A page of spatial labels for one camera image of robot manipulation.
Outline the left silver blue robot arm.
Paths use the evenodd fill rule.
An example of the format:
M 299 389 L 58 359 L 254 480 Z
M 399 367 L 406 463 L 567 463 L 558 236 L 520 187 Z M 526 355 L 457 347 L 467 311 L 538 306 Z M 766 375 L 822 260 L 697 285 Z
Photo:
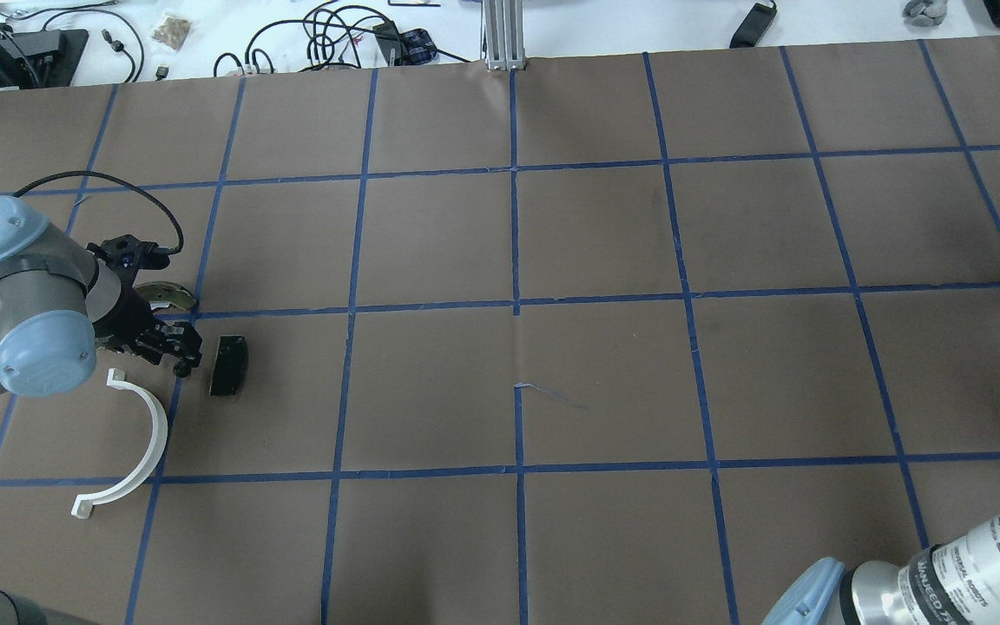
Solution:
M 23 199 L 0 195 L 0 396 L 73 391 L 94 375 L 100 349 L 152 365 L 173 359 L 174 375 L 189 376 L 201 336 L 156 317 L 134 286 L 171 256 L 128 234 L 81 246 Z

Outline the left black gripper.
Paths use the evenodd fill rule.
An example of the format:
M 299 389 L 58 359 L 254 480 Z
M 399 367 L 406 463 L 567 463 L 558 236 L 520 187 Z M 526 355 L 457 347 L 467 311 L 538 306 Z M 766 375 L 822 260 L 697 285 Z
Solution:
M 187 321 L 166 323 L 135 290 L 124 290 L 114 307 L 96 321 L 96 343 L 107 351 L 131 353 L 152 365 L 175 359 L 172 373 L 187 378 L 202 360 L 202 336 Z

